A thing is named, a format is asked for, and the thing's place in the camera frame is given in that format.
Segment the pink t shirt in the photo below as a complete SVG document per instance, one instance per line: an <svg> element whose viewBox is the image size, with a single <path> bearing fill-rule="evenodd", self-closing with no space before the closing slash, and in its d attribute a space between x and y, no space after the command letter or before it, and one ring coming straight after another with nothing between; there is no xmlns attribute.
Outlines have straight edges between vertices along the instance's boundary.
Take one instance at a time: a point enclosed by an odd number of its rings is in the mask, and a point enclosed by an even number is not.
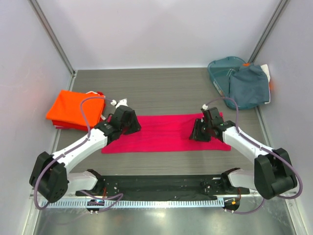
<svg viewBox="0 0 313 235"><path fill-rule="evenodd" d="M138 116L141 130L121 135L116 141L101 150L102 154L138 152L175 152L219 150L230 151L231 147L212 138L209 142L189 139L198 114Z"/></svg>

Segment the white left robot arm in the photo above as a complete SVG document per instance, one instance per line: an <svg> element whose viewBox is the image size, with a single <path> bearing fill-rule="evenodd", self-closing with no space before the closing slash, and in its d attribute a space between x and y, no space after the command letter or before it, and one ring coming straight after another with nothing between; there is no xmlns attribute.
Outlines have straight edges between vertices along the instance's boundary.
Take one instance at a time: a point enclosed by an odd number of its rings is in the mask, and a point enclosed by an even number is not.
<svg viewBox="0 0 313 235"><path fill-rule="evenodd" d="M72 173L72 170L95 151L119 139L122 134L133 134L140 129L135 111L121 105L110 120L96 124L89 134L75 143L52 154L41 153L36 159L29 183L50 203L60 200L65 194L81 190L94 196L100 195L105 183L98 172L89 169Z"/></svg>

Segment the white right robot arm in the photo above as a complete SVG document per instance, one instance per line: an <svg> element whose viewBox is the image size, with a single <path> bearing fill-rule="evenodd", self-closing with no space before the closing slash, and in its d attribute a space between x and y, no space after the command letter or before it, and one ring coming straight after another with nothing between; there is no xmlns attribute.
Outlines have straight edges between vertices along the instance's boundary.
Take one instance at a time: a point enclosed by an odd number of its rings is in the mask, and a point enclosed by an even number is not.
<svg viewBox="0 0 313 235"><path fill-rule="evenodd" d="M221 189L233 193L237 188L257 191L269 200L298 186L291 161L286 150L273 149L248 136L232 121L225 121L218 109L201 108L202 117L195 120L191 140L210 142L219 140L250 160L254 169L245 171L239 167L221 174Z"/></svg>

